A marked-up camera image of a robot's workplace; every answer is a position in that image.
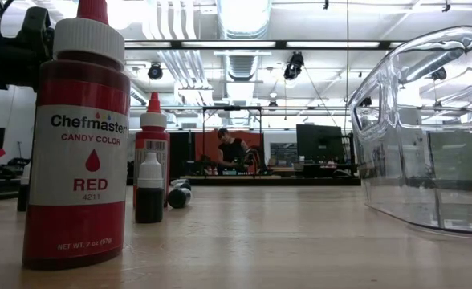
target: white dropper cap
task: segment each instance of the white dropper cap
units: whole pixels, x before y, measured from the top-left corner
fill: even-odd
[[[145,155],[138,174],[138,188],[163,188],[161,164],[156,159],[156,153]]]
[[[29,185],[29,175],[31,175],[31,163],[24,167],[22,178],[20,179],[20,185]]]

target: camera rig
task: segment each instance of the camera rig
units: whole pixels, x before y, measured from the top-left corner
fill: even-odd
[[[0,2],[0,21],[12,3]],[[54,29],[47,9],[31,7],[27,9],[22,29],[16,37],[3,37],[0,31],[0,89],[9,85],[32,87],[38,90],[40,65],[52,59]]]

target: wall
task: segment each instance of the wall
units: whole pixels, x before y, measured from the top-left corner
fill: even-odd
[[[293,131],[265,131],[264,133],[264,149],[265,149],[265,161],[268,164],[270,160],[270,143],[297,143],[297,133]]]
[[[32,88],[10,86],[8,91],[0,90],[0,128],[6,128],[3,145],[6,155],[0,158],[0,164],[20,157],[17,142],[22,157],[31,157],[35,101]]]

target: white ceiling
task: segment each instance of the white ceiling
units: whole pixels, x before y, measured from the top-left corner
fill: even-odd
[[[267,38],[344,40],[347,38],[348,22],[350,39],[409,40],[450,26],[472,25],[472,0],[452,0],[452,8],[447,13],[441,12],[444,0],[350,0],[348,19],[346,1],[331,0],[328,10],[323,10],[323,3],[324,1],[312,0],[274,0]],[[70,17],[70,7],[73,8],[70,0],[15,0],[4,16],[3,34],[15,35],[20,29],[25,10],[33,5],[49,9],[53,22],[59,21],[64,15]],[[142,9],[138,8],[143,5],[144,1],[124,1],[126,10],[119,14],[123,20],[134,21],[120,31],[126,39],[144,39],[141,19],[146,18],[146,15],[142,15]],[[194,5],[197,36],[200,39],[218,39],[217,15],[209,12],[216,11],[216,2],[195,0]],[[343,98],[347,92],[351,93],[359,87],[366,72],[377,65],[386,51],[350,51],[348,55],[346,51],[302,52],[305,68],[292,88],[285,88],[281,78],[283,65],[291,57],[291,51],[272,51],[271,56],[260,57],[257,78],[263,84],[256,84],[254,98],[268,101],[270,92],[274,90],[278,99],[283,99],[286,95],[288,99],[299,99],[296,105],[306,105],[318,98],[317,90],[323,98],[330,99],[329,105],[344,105]],[[225,79],[222,59],[214,56],[212,51],[201,51],[201,58],[214,89],[213,98],[221,99],[225,91],[225,84],[221,82]],[[348,86],[345,74],[340,79],[337,77],[345,71],[347,58],[350,70],[354,71],[348,76]],[[152,61],[160,61],[156,51],[126,51],[126,60],[129,70],[136,64],[144,63],[148,66]],[[271,73],[267,70],[268,67],[274,68]],[[359,71],[364,72],[362,77],[359,77]],[[131,77],[143,92],[174,91],[174,79],[166,70],[160,80],[149,80],[146,70],[137,75],[131,74]]]

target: bottle label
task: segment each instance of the bottle label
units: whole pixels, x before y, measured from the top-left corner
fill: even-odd
[[[24,258],[70,258],[123,244],[128,96],[95,83],[38,95]]]
[[[134,177],[138,178],[140,172],[140,165],[145,161],[147,153],[156,153],[156,159],[161,164],[161,173],[163,177],[163,188],[167,184],[167,160],[169,155],[169,146],[165,140],[143,140],[137,141],[138,146],[134,152]]]

